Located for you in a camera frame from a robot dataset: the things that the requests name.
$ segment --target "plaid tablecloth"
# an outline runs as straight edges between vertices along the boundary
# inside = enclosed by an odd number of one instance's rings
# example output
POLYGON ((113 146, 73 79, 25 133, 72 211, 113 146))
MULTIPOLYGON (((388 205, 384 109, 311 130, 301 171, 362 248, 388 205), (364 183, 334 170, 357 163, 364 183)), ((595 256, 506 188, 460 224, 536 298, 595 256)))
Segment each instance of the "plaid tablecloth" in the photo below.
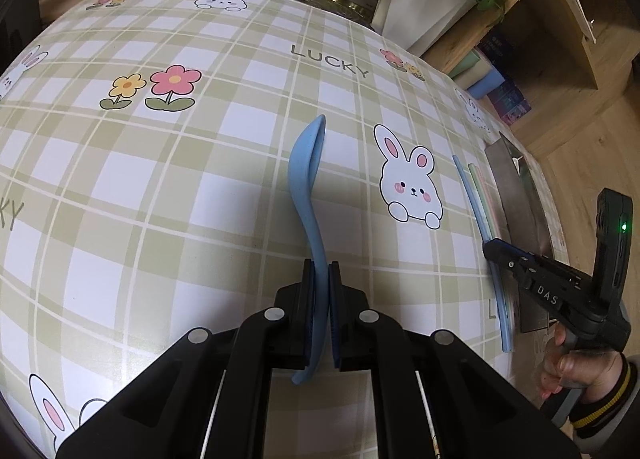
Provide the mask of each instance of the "plaid tablecloth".
MULTIPOLYGON (((498 131, 518 143, 489 114, 486 130, 472 122, 449 78, 290 0, 87 0, 25 52, 0 101, 0 389, 49 457, 87 401, 113 397, 187 330, 237 327, 300 279, 309 251, 287 165, 318 114, 314 206, 344 283, 405 328, 454 331, 513 378, 452 156, 481 168, 499 204, 483 150, 498 131), (407 157, 433 154, 439 229, 390 215, 377 124, 407 157), (39 413, 31 375, 60 421, 39 413)), ((326 353, 310 383, 289 378, 274 374, 267 457, 376 457, 368 373, 336 373, 326 353)))

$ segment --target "green leaves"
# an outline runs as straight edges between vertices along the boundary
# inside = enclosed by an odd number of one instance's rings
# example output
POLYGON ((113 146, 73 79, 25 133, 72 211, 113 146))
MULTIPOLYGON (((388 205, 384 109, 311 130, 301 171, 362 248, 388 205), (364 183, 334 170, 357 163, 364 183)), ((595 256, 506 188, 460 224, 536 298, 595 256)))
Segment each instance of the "green leaves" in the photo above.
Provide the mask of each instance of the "green leaves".
POLYGON ((118 108, 125 108, 127 105, 131 104, 131 100, 120 100, 119 102, 114 102, 108 98, 100 100, 100 107, 105 110, 114 110, 118 108))
POLYGON ((164 110, 165 112, 180 112, 186 110, 196 102, 193 98, 177 98, 172 102, 161 100, 160 98, 147 98, 145 105, 153 110, 164 110))
POLYGON ((492 7, 497 7, 498 3, 495 0, 481 0, 478 2, 478 11, 487 11, 492 7))

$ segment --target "green straw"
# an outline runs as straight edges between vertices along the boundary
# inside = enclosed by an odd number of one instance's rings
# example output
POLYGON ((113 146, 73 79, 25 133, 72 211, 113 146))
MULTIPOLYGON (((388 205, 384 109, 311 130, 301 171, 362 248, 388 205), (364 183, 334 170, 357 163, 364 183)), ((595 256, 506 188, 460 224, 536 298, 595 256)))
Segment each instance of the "green straw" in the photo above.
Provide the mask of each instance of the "green straw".
POLYGON ((480 196, 480 202, 482 203, 482 209, 484 210, 484 216, 486 217, 487 223, 489 224, 489 231, 491 232, 491 237, 494 239, 498 236, 497 225, 498 222, 495 219, 495 213, 492 208, 490 208, 489 204, 489 192, 486 189, 486 185, 484 184, 484 180, 482 180, 480 175, 480 169, 474 165, 473 163, 469 163, 469 172, 471 172, 471 177, 476 184, 476 189, 478 190, 478 195, 480 196))

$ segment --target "wooden floor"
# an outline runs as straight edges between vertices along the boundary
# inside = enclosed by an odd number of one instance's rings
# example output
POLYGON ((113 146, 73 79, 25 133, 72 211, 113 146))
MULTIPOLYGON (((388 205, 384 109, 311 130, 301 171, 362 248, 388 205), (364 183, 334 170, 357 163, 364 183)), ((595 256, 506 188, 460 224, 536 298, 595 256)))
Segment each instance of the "wooden floor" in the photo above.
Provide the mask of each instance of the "wooden floor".
MULTIPOLYGON (((589 274, 595 254, 596 198, 604 188, 631 196, 640 218, 640 85, 540 159, 554 195, 570 263, 589 274)), ((632 324, 626 353, 640 353, 640 225, 632 236, 624 299, 632 324)))

